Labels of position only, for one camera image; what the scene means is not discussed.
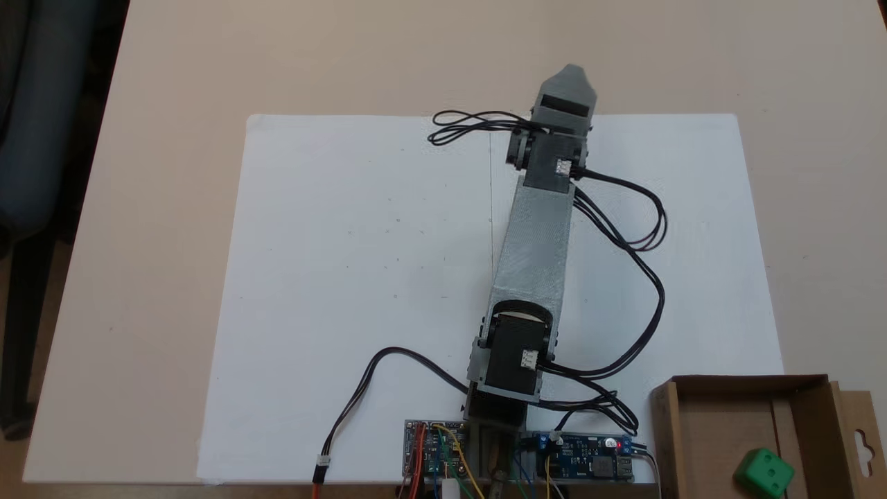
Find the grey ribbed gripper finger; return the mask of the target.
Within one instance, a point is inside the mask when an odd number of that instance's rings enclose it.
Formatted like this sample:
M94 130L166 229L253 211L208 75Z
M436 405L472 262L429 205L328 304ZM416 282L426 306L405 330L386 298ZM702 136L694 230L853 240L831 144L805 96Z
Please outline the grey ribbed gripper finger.
M590 85L585 69L567 64L555 75L542 82L539 94L555 98L596 98L597 92Z

